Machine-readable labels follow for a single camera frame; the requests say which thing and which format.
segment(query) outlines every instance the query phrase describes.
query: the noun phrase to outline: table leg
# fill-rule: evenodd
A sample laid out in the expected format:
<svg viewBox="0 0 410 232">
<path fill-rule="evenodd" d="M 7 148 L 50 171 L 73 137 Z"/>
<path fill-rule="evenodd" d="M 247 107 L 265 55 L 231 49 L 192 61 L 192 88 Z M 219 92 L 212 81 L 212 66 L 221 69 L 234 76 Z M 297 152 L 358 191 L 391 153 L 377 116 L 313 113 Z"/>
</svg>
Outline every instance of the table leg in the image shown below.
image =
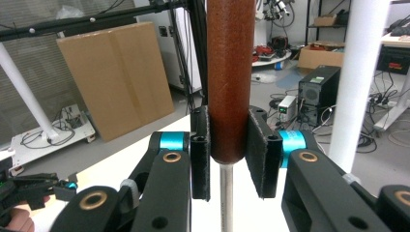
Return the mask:
<svg viewBox="0 0 410 232">
<path fill-rule="evenodd" d="M 397 104 L 389 110 L 373 127 L 377 131 L 385 131 L 410 106 L 410 69 L 401 88 Z"/>
</svg>

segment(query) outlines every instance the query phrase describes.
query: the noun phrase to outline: brown leather cylinder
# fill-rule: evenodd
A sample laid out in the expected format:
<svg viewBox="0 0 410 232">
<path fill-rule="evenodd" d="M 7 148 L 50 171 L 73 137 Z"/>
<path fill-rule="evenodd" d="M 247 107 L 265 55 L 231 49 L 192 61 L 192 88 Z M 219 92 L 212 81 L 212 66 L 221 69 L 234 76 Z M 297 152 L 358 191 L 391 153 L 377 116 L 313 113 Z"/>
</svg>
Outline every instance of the brown leather cylinder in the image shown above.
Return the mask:
<svg viewBox="0 0 410 232">
<path fill-rule="evenodd" d="M 208 0 L 208 100 L 211 155 L 222 164 L 245 155 L 254 0 Z"/>
</svg>

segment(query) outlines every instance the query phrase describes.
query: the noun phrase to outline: floor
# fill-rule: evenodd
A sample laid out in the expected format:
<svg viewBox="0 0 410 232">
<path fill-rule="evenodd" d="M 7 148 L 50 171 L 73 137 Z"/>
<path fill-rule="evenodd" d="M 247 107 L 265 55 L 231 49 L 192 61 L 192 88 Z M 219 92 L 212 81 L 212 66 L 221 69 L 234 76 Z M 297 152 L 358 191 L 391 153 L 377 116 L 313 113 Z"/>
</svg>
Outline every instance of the floor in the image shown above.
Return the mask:
<svg viewBox="0 0 410 232">
<path fill-rule="evenodd" d="M 287 62 L 281 71 L 273 71 L 271 68 L 262 67 L 253 68 L 253 72 L 274 80 L 272 83 L 261 83 L 258 81 L 251 83 L 250 104 L 261 107 L 267 111 L 270 109 L 269 102 L 271 100 L 271 94 L 284 94 L 286 90 L 297 88 L 299 80 L 307 74 L 297 68 L 297 62 L 295 61 Z M 399 90 L 404 77 L 404 75 L 393 74 L 393 79 L 395 80 L 393 88 Z M 374 82 L 377 84 L 377 88 L 386 89 L 390 85 L 387 77 L 385 77 L 385 81 L 381 81 L 380 76 L 378 76 L 378 78 L 379 79 L 376 79 Z M 375 89 L 376 87 L 373 84 L 370 92 L 375 91 Z M 58 176 L 63 179 L 74 172 L 84 170 L 90 165 L 111 156 L 133 144 L 135 141 L 151 134 L 153 131 L 157 131 L 184 117 L 187 109 L 187 102 L 184 96 L 178 92 L 173 92 L 172 98 L 175 106 L 175 112 L 172 114 L 109 142 L 103 142 L 100 137 L 97 137 L 97 139 L 90 144 L 86 142 L 75 143 L 54 154 L 26 164 L 25 171 L 22 175 L 56 172 Z M 196 104 L 200 105 L 200 98 L 198 96 L 196 97 Z M 384 112 L 386 112 L 386 109 L 382 108 L 376 111 L 374 115 L 375 120 L 382 117 Z M 275 117 L 272 117 L 272 120 L 268 120 L 268 123 L 272 127 L 274 127 L 275 122 Z M 409 122 L 410 111 L 407 110 L 399 118 L 399 121 L 394 123 L 385 132 L 378 134 L 376 138 L 378 145 L 376 151 L 368 154 L 358 153 L 356 155 L 352 173 L 361 179 L 362 185 L 373 195 L 378 195 L 381 187 L 385 185 L 400 184 L 410 186 L 410 149 L 408 149 L 410 140 L 408 138 L 409 132 L 405 131 L 409 129 Z M 331 128 L 327 127 L 318 132 L 325 133 L 330 129 Z M 392 132 L 395 137 L 404 140 L 404 144 L 399 146 L 391 142 L 389 135 L 392 134 Z M 329 135 L 316 136 L 316 139 L 327 153 L 329 151 L 329 141 L 331 137 Z M 372 147 L 361 148 L 362 151 L 371 149 Z"/>
</svg>

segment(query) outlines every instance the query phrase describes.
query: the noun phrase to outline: silver pole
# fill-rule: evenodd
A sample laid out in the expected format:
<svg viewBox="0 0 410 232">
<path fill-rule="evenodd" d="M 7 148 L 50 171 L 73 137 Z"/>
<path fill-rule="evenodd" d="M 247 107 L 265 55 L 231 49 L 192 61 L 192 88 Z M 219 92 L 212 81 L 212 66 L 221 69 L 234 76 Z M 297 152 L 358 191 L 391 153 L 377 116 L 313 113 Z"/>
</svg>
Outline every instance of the silver pole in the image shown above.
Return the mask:
<svg viewBox="0 0 410 232">
<path fill-rule="evenodd" d="M 220 225 L 222 232 L 233 231 L 233 164 L 220 165 Z"/>
</svg>

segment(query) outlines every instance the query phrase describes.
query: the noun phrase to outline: white pillar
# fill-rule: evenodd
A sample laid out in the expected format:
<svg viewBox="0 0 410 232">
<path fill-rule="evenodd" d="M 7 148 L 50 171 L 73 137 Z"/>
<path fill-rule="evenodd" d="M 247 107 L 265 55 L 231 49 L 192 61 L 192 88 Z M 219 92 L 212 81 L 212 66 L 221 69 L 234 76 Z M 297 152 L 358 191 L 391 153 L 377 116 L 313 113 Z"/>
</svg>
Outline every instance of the white pillar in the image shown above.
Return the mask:
<svg viewBox="0 0 410 232">
<path fill-rule="evenodd" d="M 9 52 L 0 43 L 0 66 L 3 68 L 6 75 L 9 77 L 12 84 L 15 86 L 18 93 L 27 104 L 33 116 L 36 118 L 42 130 L 47 135 L 47 138 L 54 139 L 58 137 L 58 133 L 52 128 L 51 123 L 48 121 L 42 107 L 31 92 L 23 76 L 18 68 L 15 66 L 15 62 L 10 57 Z"/>
<path fill-rule="evenodd" d="M 329 157 L 352 170 L 390 1 L 352 1 Z"/>
</svg>

